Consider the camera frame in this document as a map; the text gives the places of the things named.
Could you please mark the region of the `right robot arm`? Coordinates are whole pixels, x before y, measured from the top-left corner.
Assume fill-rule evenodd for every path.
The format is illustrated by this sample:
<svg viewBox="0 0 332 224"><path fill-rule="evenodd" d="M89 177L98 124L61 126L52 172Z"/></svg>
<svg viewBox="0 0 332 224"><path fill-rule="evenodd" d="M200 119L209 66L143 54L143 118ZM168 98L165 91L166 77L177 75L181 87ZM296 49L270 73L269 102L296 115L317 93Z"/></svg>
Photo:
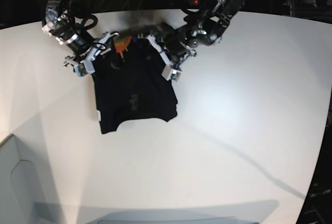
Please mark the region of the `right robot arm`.
<svg viewBox="0 0 332 224"><path fill-rule="evenodd" d="M91 13L95 0L82 14L74 6L74 0L47 0L42 31L55 38L60 45L67 46L72 56L65 58L64 66L71 65L80 76L95 72L93 61L113 50L113 38L118 32L106 32L102 38L94 38L89 30L98 19Z"/></svg>

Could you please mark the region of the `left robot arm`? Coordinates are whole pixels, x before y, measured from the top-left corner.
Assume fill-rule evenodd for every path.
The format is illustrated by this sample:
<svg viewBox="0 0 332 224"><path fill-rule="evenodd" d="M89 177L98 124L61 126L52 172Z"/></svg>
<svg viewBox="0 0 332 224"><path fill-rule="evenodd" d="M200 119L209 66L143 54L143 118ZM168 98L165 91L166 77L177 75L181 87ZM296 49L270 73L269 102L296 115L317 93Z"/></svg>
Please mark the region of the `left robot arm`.
<svg viewBox="0 0 332 224"><path fill-rule="evenodd" d="M138 38L150 44L165 56L165 61L178 68L188 57L196 56L199 45L211 46L220 41L231 19L246 0L202 0L197 11L183 8L185 24L174 29L162 22L145 27Z"/></svg>

